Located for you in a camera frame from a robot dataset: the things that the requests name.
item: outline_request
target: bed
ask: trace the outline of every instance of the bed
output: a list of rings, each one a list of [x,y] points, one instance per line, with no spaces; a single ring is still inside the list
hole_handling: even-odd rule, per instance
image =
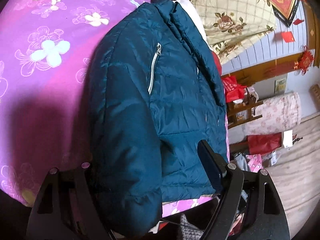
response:
[[[0,180],[12,198],[32,206],[50,168],[91,160],[90,59],[101,38],[144,2],[9,0],[0,18]],[[163,216],[210,199],[169,203]]]

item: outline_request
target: puffer jacket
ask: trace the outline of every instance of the puffer jacket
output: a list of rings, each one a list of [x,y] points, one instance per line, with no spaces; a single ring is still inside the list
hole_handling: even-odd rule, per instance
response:
[[[180,4],[144,3],[99,44],[89,71],[92,187],[102,219],[141,236],[162,202],[214,193],[197,156],[226,156],[223,85]]]

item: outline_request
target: jacket pocket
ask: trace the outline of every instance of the jacket pocket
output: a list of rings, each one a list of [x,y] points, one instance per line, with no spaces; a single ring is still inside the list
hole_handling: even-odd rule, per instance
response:
[[[151,95],[151,93],[152,93],[153,83],[154,83],[154,79],[155,79],[156,61],[157,61],[158,57],[161,55],[161,49],[162,49],[162,46],[160,43],[158,43],[156,53],[154,54],[153,59],[152,59],[152,63],[151,63],[150,83],[148,86],[149,95]]]

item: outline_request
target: metal bolt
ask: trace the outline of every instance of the metal bolt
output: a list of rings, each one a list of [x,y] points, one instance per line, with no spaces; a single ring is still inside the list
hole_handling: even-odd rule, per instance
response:
[[[82,167],[83,169],[89,168],[89,167],[90,167],[90,163],[88,163],[88,162],[82,163],[82,164],[81,164],[81,167]]]
[[[228,168],[231,169],[231,170],[235,170],[236,169],[236,165],[233,164],[233,163],[228,163]]]
[[[262,175],[268,175],[268,172],[267,172],[265,169],[261,169],[261,170],[260,170],[260,173],[261,173]]]
[[[58,171],[57,168],[52,168],[51,170],[49,170],[49,173],[53,175],[53,174],[56,174],[57,171]]]

